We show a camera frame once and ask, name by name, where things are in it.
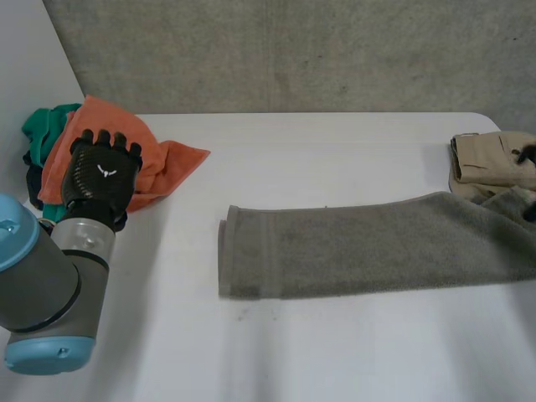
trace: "khaki pants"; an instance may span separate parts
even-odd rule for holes
[[[516,162],[522,148],[534,143],[535,136],[520,131],[454,136],[451,191],[479,204],[513,186],[536,190],[534,164]]]

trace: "white logo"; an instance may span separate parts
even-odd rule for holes
[[[101,165],[97,165],[97,167],[99,168],[100,172],[102,173],[102,175],[103,175],[105,178],[107,178],[108,176],[111,176],[112,174],[116,174],[116,173],[117,173],[116,170],[114,170],[114,171],[112,171],[112,172],[107,172],[106,170],[104,170],[104,169],[101,167]]]

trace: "green cloth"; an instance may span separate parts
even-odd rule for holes
[[[43,205],[43,218],[50,219],[53,222],[59,222],[65,215],[63,205],[45,204]]]
[[[34,165],[43,167],[56,140],[64,130],[67,113],[76,111],[80,103],[59,105],[54,109],[37,109],[24,123],[23,133],[30,140],[30,157]]]

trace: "tabletop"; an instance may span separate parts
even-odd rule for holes
[[[230,204],[364,205],[448,191],[450,138],[473,113],[142,115],[209,149],[117,237],[97,346],[72,374],[0,368],[12,401],[536,400],[536,283],[294,301],[218,297]],[[8,335],[0,332],[0,342]]]

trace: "dark fabric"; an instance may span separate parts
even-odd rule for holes
[[[337,209],[230,207],[219,229],[219,293],[340,296],[536,278],[533,193],[482,205],[450,193]]]
[[[37,194],[41,191],[41,176],[43,175],[43,168],[32,163],[30,157],[30,151],[26,152],[23,156],[24,163],[29,168],[26,172],[26,187],[28,188],[28,196],[30,203],[39,211],[43,210],[43,202],[37,198]]]

